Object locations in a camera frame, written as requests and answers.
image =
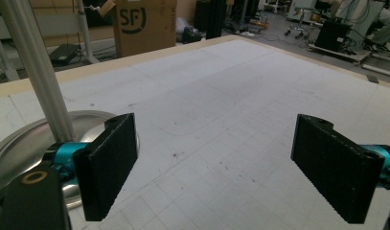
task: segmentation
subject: metal pole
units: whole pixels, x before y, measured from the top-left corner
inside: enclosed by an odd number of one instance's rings
[[[84,47],[86,48],[86,58],[92,64],[99,63],[99,61],[93,56],[92,47],[90,43],[89,28],[87,25],[86,13],[84,12],[84,5],[82,0],[78,1],[78,11],[79,11],[79,23],[84,38]]]
[[[368,70],[372,70],[372,71],[374,71],[374,72],[378,72],[378,73],[381,73],[381,74],[389,75],[389,76],[390,76],[390,71],[384,70],[384,69],[381,69],[381,68],[377,68],[377,67],[372,66],[372,65],[363,64],[363,65],[362,65],[362,68],[368,69]]]
[[[384,59],[390,61],[390,57],[382,56],[382,55],[377,55],[377,54],[372,54],[374,58],[379,58],[379,59]]]
[[[57,142],[74,138],[54,68],[28,0],[0,0],[0,12],[24,63],[46,120]]]
[[[225,10],[225,0],[210,1],[209,24],[207,26],[206,39],[221,36]]]
[[[12,68],[9,58],[7,57],[6,52],[4,51],[3,44],[0,41],[0,58],[3,61],[4,65],[4,74],[10,81],[19,80],[18,73],[14,68]]]
[[[247,8],[248,8],[248,0],[244,0],[243,6],[242,6],[241,18],[239,21],[239,27],[237,28],[239,31],[248,31],[246,21],[245,21]]]

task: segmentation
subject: circular plate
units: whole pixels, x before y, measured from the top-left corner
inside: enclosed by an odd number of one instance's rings
[[[92,142],[104,131],[104,122],[115,117],[112,113],[101,111],[69,112],[75,142]],[[22,127],[0,142],[0,191],[14,178],[33,168],[55,138],[46,119],[39,120]],[[78,185],[68,185],[62,188],[68,208],[81,205]]]

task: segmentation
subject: ribbed rubber pad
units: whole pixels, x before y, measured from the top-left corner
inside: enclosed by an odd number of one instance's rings
[[[112,118],[105,126],[96,140],[73,155],[88,221],[107,216],[138,157],[133,114]]]
[[[341,217],[365,221],[382,156],[334,131],[332,123],[299,114],[291,159]]]

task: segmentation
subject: table surface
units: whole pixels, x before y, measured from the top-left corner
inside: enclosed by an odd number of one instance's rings
[[[57,73],[69,111],[134,112],[140,157],[109,216],[74,229],[382,229],[376,189],[349,225],[290,160],[296,116],[390,145],[390,84],[237,36]],[[43,118],[27,80],[0,85],[0,141]]]

